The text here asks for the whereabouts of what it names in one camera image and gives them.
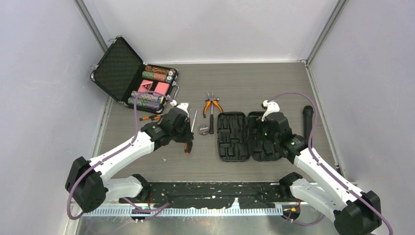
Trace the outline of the black orange stubby screwdriver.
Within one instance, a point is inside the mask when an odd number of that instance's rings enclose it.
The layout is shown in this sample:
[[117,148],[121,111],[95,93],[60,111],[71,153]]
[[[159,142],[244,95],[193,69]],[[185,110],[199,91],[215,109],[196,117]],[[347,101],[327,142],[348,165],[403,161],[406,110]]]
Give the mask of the black orange stubby screwdriver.
[[194,140],[193,128],[194,128],[195,120],[196,120],[196,117],[197,117],[197,113],[198,113],[198,111],[196,110],[195,114],[193,116],[193,119],[191,121],[191,125],[190,125],[190,133],[191,133],[192,139],[189,142],[185,143],[185,146],[184,146],[184,152],[185,152],[186,155],[189,155],[191,150],[192,150],[192,146],[193,146],[192,141]]

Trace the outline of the black plastic tool case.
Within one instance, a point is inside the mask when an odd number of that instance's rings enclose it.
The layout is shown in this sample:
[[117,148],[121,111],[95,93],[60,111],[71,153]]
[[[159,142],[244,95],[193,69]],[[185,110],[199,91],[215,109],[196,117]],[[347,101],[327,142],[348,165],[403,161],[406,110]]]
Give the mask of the black plastic tool case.
[[224,112],[217,116],[218,156],[225,162],[277,161],[282,156],[272,140],[266,123],[261,121],[263,111]]

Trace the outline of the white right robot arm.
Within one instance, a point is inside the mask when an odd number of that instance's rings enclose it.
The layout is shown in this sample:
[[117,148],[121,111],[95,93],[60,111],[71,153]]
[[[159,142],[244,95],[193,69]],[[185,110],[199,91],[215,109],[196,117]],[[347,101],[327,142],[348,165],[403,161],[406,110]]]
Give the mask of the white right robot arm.
[[333,222],[340,235],[368,235],[382,225],[380,198],[373,191],[363,192],[342,177],[305,139],[293,134],[282,112],[265,113],[257,119],[257,135],[272,143],[276,152],[303,170],[317,183],[313,185],[296,172],[280,180],[282,199],[300,199]]

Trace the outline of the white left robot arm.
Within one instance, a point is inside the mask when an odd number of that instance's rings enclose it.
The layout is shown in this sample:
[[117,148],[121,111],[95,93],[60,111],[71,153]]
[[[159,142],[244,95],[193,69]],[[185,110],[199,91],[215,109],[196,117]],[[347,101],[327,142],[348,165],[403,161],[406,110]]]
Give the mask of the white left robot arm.
[[146,202],[151,187],[141,175],[120,179],[113,176],[136,159],[171,141],[190,143],[193,139],[188,103],[180,103],[170,109],[161,122],[145,124],[135,136],[114,149],[90,160],[77,158],[65,185],[69,200],[74,200],[84,213],[94,211],[106,201],[124,197]]

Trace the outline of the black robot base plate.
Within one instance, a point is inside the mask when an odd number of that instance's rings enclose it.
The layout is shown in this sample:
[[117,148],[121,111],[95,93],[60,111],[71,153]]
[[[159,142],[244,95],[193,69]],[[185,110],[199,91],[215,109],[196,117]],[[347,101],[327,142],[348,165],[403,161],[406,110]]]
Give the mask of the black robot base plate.
[[156,207],[169,203],[176,209],[228,209],[235,201],[242,209],[265,209],[281,203],[284,210],[294,212],[304,204],[288,188],[274,182],[152,182],[145,193],[144,199],[130,201]]

